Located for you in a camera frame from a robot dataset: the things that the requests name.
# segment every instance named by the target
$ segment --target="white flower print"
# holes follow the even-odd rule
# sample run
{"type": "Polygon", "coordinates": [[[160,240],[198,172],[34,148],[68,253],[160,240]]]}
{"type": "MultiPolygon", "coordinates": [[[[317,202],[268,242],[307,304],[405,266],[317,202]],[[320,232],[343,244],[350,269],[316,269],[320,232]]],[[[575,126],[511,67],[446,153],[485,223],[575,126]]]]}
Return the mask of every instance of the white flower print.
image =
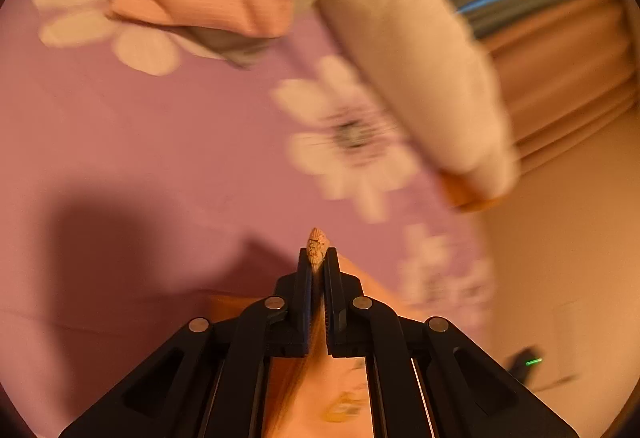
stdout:
{"type": "Polygon", "coordinates": [[[352,198],[365,221],[385,221],[384,193],[409,183],[418,158],[343,58],[324,56],[317,71],[317,81],[284,80],[273,92],[284,111],[314,129],[290,138],[289,157],[301,172],[318,177],[326,199],[352,198]]]}
{"type": "Polygon", "coordinates": [[[450,252],[447,235],[430,235],[423,223],[404,229],[408,258],[401,263],[402,297],[416,307],[447,309],[455,302],[454,284],[447,275],[450,252]]]}
{"type": "Polygon", "coordinates": [[[494,296],[495,282],[491,261],[476,259],[466,275],[455,278],[458,317],[456,323],[465,328],[478,328],[488,319],[489,301],[494,296]]]}
{"type": "Polygon", "coordinates": [[[172,40],[193,55],[221,58],[182,34],[108,18],[104,13],[108,0],[32,1],[41,11],[66,10],[40,29],[40,40],[52,48],[113,38],[113,52],[122,63],[155,76],[169,74],[180,65],[180,53],[172,40]]]}

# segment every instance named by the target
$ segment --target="bed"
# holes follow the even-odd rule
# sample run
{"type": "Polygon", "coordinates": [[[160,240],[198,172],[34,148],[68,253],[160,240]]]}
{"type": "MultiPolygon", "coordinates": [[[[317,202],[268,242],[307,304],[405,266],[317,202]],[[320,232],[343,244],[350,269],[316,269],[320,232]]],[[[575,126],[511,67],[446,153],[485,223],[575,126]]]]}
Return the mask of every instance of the bed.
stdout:
{"type": "Polygon", "coordinates": [[[103,5],[0,8],[0,383],[34,433],[211,294],[269,294],[314,226],[486,344],[481,237],[316,11],[245,70],[103,5]]]}

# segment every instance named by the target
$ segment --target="curtain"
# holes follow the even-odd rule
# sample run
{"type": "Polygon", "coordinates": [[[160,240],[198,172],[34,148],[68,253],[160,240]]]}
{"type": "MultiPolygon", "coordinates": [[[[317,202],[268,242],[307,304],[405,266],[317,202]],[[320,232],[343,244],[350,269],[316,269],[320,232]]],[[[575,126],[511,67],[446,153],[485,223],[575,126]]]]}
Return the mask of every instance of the curtain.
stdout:
{"type": "Polygon", "coordinates": [[[634,41],[634,53],[636,54],[636,67],[640,67],[640,6],[636,0],[622,0],[626,16],[629,20],[629,29],[634,41]]]}
{"type": "Polygon", "coordinates": [[[633,106],[638,81],[621,0],[570,0],[484,39],[524,171],[633,106]]]}

